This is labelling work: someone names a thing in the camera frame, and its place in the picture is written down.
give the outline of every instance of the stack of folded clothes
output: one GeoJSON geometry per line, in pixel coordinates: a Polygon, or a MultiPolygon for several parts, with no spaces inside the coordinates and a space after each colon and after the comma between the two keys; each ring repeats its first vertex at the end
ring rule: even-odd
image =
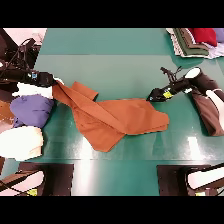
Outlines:
{"type": "Polygon", "coordinates": [[[175,55],[213,59],[224,56],[224,28],[166,28],[175,55]]]}

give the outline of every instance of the floor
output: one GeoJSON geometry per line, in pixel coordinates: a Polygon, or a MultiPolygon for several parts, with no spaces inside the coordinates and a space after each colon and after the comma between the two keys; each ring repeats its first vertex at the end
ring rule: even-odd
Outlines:
{"type": "MultiPolygon", "coordinates": [[[[164,28],[49,28],[36,70],[48,71],[66,85],[79,81],[97,98],[146,98],[168,79],[160,67],[184,75],[199,66],[224,89],[224,59],[179,58],[164,28]]],[[[224,137],[209,137],[191,98],[180,93],[153,106],[169,115],[165,132],[125,136],[110,152],[92,149],[75,127],[71,110],[57,103],[43,129],[44,155],[32,162],[74,163],[72,195],[159,195],[156,165],[211,164],[224,161],[224,137]]],[[[18,162],[6,160],[1,177],[18,162]]]]}

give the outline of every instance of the green table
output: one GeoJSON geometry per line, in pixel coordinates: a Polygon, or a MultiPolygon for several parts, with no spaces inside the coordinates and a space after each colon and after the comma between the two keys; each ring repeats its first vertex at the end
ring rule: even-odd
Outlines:
{"type": "MultiPolygon", "coordinates": [[[[179,58],[165,29],[48,29],[35,69],[66,85],[74,81],[99,92],[97,98],[146,98],[168,79],[160,71],[200,66],[224,89],[224,61],[179,58]]],[[[168,130],[125,136],[110,152],[92,149],[78,132],[70,108],[57,102],[43,129],[44,155],[29,161],[74,163],[72,195],[158,195],[156,165],[206,164],[224,160],[224,137],[209,137],[192,100],[178,94],[153,106],[170,117],[168,130]]],[[[2,176],[18,162],[6,160],[2,176]]]]}

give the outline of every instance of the blue-purple garment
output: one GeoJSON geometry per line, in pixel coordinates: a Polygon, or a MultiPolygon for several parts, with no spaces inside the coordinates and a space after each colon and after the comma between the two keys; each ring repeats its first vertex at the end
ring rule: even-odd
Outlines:
{"type": "Polygon", "coordinates": [[[224,42],[224,28],[213,28],[216,33],[216,40],[219,43],[224,42]]]}
{"type": "Polygon", "coordinates": [[[10,110],[15,115],[14,128],[23,125],[43,128],[46,124],[54,101],[41,95],[21,96],[13,100],[10,110]]]}

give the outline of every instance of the blue cloth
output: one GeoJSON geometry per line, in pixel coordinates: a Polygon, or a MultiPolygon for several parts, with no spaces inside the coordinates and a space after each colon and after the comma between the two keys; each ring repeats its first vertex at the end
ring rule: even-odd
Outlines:
{"type": "Polygon", "coordinates": [[[216,33],[216,40],[219,43],[224,42],[224,28],[213,28],[216,33]]]}
{"type": "Polygon", "coordinates": [[[27,125],[43,128],[53,105],[53,100],[41,95],[16,98],[10,104],[10,110],[15,115],[13,127],[17,128],[27,125]]]}

